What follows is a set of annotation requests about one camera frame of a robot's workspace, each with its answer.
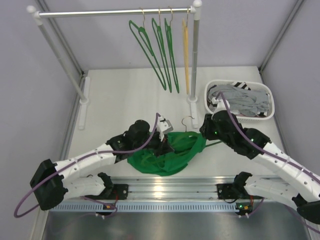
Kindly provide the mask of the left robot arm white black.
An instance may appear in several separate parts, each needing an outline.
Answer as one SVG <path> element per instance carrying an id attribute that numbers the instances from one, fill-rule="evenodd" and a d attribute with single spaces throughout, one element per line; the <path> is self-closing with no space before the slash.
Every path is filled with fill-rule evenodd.
<path id="1" fill-rule="evenodd" d="M 137 120 L 123 134 L 82 155 L 53 162 L 44 160 L 33 175 L 30 186 L 41 210 L 51 210 L 61 202 L 78 197 L 104 200 L 113 194 L 114 184 L 102 169 L 148 150 L 156 157 L 172 153 L 168 140 L 173 126 L 161 117 L 154 129 Z"/>

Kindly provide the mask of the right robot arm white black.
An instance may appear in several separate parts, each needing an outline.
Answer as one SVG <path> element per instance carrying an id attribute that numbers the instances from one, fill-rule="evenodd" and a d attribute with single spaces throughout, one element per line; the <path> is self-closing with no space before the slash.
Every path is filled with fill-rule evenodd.
<path id="1" fill-rule="evenodd" d="M 205 114 L 199 131 L 206 140 L 222 141 L 235 153 L 266 167 L 285 182 L 281 184 L 243 171 L 231 185 L 237 199 L 248 195 L 270 199 L 292 208 L 311 223 L 320 223 L 320 177 L 285 154 L 268 136 L 255 128 L 243 128 L 226 110 Z"/>

